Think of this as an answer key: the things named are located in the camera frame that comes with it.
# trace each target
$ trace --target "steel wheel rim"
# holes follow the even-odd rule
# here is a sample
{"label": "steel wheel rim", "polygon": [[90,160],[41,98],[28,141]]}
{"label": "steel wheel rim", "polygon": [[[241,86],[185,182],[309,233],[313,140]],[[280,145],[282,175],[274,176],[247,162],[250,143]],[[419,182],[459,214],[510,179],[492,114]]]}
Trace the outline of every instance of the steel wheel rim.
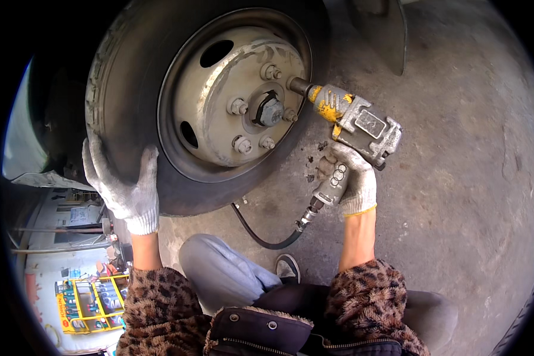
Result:
{"label": "steel wheel rim", "polygon": [[[182,69],[192,53],[219,31],[243,26],[267,28],[278,37],[287,40],[299,52],[305,65],[306,78],[310,79],[312,75],[312,49],[306,33],[292,18],[282,12],[265,8],[236,10],[215,18],[194,33],[178,51],[168,68],[160,89],[157,111],[158,135],[163,147],[163,153],[178,172],[192,181],[202,183],[229,181],[257,167],[273,152],[271,150],[260,158],[239,167],[217,166],[205,160],[200,160],[190,153],[182,144],[181,135],[177,132],[174,124],[173,110],[171,108],[172,96],[174,90],[177,90],[177,82]],[[295,129],[294,125],[287,130],[281,142],[285,140],[293,129]]]}

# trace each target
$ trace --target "shoe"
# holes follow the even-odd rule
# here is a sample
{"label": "shoe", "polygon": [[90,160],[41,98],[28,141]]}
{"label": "shoe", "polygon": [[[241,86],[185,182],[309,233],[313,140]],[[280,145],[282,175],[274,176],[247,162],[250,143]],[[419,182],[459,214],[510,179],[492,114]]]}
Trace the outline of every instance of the shoe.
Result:
{"label": "shoe", "polygon": [[275,261],[275,271],[283,284],[301,282],[301,272],[297,261],[288,253],[283,253]]}

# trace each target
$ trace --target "hand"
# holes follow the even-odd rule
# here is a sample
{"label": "hand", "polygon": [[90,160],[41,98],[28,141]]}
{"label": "hand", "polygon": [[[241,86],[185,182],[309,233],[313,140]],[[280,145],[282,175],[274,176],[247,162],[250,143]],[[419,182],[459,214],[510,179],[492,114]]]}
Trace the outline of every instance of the hand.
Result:
{"label": "hand", "polygon": [[334,164],[340,161],[351,171],[348,187],[342,196],[341,207],[345,217],[353,217],[368,212],[376,207],[376,175],[374,168],[353,148],[333,143],[330,155],[319,161],[318,179],[328,179],[334,171]]}
{"label": "hand", "polygon": [[158,149],[150,145],[141,157],[141,171],[134,185],[121,182],[101,149],[98,135],[89,133],[83,141],[85,177],[103,197],[117,219],[124,219],[135,235],[148,235],[158,229],[157,157]]}

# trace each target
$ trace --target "leopard print sleeve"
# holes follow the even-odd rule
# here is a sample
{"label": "leopard print sleeve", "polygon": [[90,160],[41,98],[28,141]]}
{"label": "leopard print sleeve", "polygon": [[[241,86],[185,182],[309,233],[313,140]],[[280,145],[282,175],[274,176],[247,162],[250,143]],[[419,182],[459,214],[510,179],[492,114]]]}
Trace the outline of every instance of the leopard print sleeve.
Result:
{"label": "leopard print sleeve", "polygon": [[325,317],[338,327],[334,343],[380,338],[398,341],[402,348],[429,356],[413,330],[401,321],[406,309],[406,280],[383,260],[371,260],[337,274],[327,299]]}
{"label": "leopard print sleeve", "polygon": [[201,355],[211,317],[188,280],[172,268],[134,269],[117,355]]}

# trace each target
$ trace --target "wheel stud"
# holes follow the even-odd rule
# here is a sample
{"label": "wheel stud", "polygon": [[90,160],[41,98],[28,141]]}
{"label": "wheel stud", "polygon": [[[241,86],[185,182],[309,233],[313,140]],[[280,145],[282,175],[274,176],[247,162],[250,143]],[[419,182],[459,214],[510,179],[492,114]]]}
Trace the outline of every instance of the wheel stud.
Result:
{"label": "wheel stud", "polygon": [[234,115],[244,115],[249,109],[249,105],[242,98],[238,97],[228,102],[228,113]]}
{"label": "wheel stud", "polygon": [[253,146],[251,146],[251,141],[245,136],[235,136],[232,141],[233,149],[238,153],[243,153],[245,155],[251,153]]}
{"label": "wheel stud", "polygon": [[277,80],[281,78],[283,73],[275,64],[267,62],[261,68],[260,75],[263,80]]}
{"label": "wheel stud", "polygon": [[275,141],[273,141],[271,137],[265,135],[259,139],[259,146],[268,150],[272,150],[275,148]]}
{"label": "wheel stud", "polygon": [[287,109],[283,113],[283,120],[288,121],[290,123],[294,123],[299,119],[297,116],[297,113],[293,109]]}

